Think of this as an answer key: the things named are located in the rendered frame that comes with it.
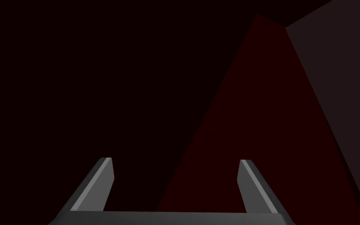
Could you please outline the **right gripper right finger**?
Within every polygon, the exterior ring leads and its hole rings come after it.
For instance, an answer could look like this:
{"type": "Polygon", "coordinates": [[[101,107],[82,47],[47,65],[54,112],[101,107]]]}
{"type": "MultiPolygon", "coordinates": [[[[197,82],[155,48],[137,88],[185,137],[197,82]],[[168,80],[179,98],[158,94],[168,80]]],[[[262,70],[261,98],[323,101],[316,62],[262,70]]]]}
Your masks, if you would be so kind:
{"type": "Polygon", "coordinates": [[[286,210],[251,160],[240,160],[237,184],[247,213],[286,214],[286,210]]]}

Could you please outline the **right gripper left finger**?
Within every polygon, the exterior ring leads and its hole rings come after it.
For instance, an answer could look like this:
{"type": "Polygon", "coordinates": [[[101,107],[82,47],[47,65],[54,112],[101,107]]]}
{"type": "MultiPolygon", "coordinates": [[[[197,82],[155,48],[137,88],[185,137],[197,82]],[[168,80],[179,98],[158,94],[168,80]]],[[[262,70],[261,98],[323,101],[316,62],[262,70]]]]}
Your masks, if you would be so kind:
{"type": "Polygon", "coordinates": [[[112,158],[102,157],[65,203],[62,212],[103,211],[113,182],[112,158]]]}

